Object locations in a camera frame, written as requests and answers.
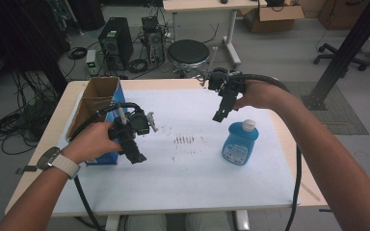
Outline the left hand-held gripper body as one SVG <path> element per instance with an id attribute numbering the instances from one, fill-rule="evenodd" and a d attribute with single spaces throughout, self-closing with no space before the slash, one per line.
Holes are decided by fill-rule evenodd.
<path id="1" fill-rule="evenodd" d="M 138 105 L 119 105 L 114 115 L 113 127 L 108 131 L 108 137 L 120 144 L 135 140 L 137 135 L 158 131 L 153 117 L 154 112 L 146 114 Z"/>

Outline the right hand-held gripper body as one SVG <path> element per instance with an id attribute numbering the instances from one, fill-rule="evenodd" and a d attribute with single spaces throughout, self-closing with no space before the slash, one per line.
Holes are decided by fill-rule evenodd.
<path id="1" fill-rule="evenodd" d="M 207 74 L 208 88 L 223 96 L 227 91 L 236 95 L 246 92 L 246 83 L 241 79 L 242 72 L 227 70 L 222 67 L 214 68 Z"/>

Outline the blue bottle with white cap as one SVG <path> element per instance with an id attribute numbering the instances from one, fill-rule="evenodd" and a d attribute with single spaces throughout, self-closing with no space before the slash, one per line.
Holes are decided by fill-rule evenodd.
<path id="1" fill-rule="evenodd" d="M 243 166 L 249 160 L 259 136 L 256 122 L 252 119 L 234 122 L 228 127 L 228 132 L 222 156 L 236 166 Z"/>

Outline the blue cardboard box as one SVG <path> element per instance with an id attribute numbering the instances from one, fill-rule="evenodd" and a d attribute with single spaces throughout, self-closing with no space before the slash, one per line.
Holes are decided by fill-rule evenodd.
<path id="1" fill-rule="evenodd" d="M 88 82 L 86 88 L 79 95 L 73 112 L 72 119 L 67 132 L 66 140 L 71 141 L 71 137 L 78 127 L 82 125 L 91 116 L 98 115 L 97 111 L 111 106 L 114 102 L 125 102 L 122 86 L 117 77 L 93 77 Z M 95 121 L 113 121 L 119 116 L 118 111 L 102 115 Z M 116 165 L 118 163 L 118 152 L 108 152 L 102 156 L 86 162 L 87 166 Z"/>

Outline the person's right hand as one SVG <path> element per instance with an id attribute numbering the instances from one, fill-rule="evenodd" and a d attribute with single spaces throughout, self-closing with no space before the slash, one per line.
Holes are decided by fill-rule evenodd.
<path id="1" fill-rule="evenodd" d="M 248 80 L 243 96 L 236 100 L 233 109 L 238 111 L 244 107 L 277 110 L 290 93 L 277 86 L 263 81 Z"/>

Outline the thin metal rod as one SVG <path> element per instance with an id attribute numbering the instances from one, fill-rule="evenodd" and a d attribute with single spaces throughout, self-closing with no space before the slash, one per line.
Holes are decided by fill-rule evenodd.
<path id="1" fill-rule="evenodd" d="M 209 74 L 213 69 L 213 63 L 215 62 L 215 59 L 216 59 L 216 56 L 217 56 L 218 46 L 212 47 L 212 52 L 213 53 L 212 53 L 211 59 L 210 59 L 209 64 L 208 64 L 208 68 L 207 68 L 207 70 L 205 71 L 205 73 L 203 75 L 202 82 L 200 83 L 200 85 L 202 87 L 204 87 L 205 82 L 208 80 Z"/>

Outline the white table mat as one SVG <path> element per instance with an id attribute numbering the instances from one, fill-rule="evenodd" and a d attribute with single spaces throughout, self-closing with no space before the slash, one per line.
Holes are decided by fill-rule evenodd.
<path id="1" fill-rule="evenodd" d="M 213 91 L 129 90 L 125 94 L 152 112 L 155 130 L 136 138 L 146 157 L 131 164 L 81 166 L 78 177 L 98 214 L 168 213 L 283 207 L 292 202 L 294 179 L 271 115 L 252 107 L 222 122 L 213 115 L 220 97 Z M 250 159 L 236 166 L 222 155 L 233 122 L 253 119 L 259 131 Z"/>

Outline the white table leg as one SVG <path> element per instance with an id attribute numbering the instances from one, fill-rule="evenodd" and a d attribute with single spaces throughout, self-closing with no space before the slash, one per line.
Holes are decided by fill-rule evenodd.
<path id="1" fill-rule="evenodd" d="M 233 212 L 234 224 L 237 231 L 250 231 L 250 221 L 247 210 L 238 210 Z"/>
<path id="2" fill-rule="evenodd" d="M 107 217 L 105 230 L 106 231 L 119 231 L 120 215 L 110 215 Z"/>

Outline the open brown cardboard box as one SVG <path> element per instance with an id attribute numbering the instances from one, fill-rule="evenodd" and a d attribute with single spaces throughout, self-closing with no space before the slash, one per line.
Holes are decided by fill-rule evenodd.
<path id="1" fill-rule="evenodd" d="M 252 33 L 290 31 L 297 19 L 304 19 L 303 7 L 293 0 L 253 0 L 257 7 L 242 10 L 243 22 Z"/>

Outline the white background desk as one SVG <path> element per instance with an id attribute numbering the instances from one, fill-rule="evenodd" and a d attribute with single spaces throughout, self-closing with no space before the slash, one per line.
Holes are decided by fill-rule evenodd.
<path id="1" fill-rule="evenodd" d="M 177 40 L 176 16 L 178 13 L 228 10 L 227 35 L 222 38 L 222 42 L 234 66 L 242 63 L 232 43 L 237 13 L 239 10 L 249 11 L 261 6 L 260 0 L 227 0 L 226 3 L 222 3 L 221 0 L 163 0 L 164 10 L 172 14 L 173 40 Z"/>

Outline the black computer tower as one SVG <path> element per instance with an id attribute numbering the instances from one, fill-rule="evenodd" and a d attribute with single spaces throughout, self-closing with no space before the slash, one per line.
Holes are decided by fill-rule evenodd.
<path id="1" fill-rule="evenodd" d="M 111 17 L 100 33 L 98 41 L 109 69 L 128 68 L 134 47 L 128 20 L 125 17 Z"/>

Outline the open computer case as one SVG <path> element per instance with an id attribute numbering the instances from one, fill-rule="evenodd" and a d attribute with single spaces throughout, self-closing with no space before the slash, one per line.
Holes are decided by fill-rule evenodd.
<path id="1" fill-rule="evenodd" d="M 142 28 L 144 32 L 144 43 L 147 50 L 149 61 L 158 65 L 165 61 L 163 46 L 163 31 L 159 26 L 156 16 L 142 18 Z"/>

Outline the grey floor mat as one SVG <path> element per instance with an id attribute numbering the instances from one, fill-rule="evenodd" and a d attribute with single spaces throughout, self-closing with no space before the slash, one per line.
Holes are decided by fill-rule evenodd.
<path id="1" fill-rule="evenodd" d="M 310 95 L 315 82 L 285 82 L 285 85 L 335 135 L 368 135 L 367 129 L 339 87 L 333 87 L 321 104 L 311 106 L 304 98 Z"/>

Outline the closed brown cardboard box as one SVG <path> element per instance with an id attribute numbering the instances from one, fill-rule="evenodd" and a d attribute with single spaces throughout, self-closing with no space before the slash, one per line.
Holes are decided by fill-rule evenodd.
<path id="1" fill-rule="evenodd" d="M 350 30 L 370 0 L 326 0 L 319 21 L 328 30 Z"/>

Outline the black metal post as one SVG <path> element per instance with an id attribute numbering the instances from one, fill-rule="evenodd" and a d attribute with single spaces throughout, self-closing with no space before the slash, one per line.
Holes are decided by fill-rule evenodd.
<path id="1" fill-rule="evenodd" d="M 310 95 L 304 99 L 311 106 L 321 104 L 337 81 L 346 74 L 351 60 L 370 38 L 370 2 L 337 50 L 329 66 L 317 82 Z"/>

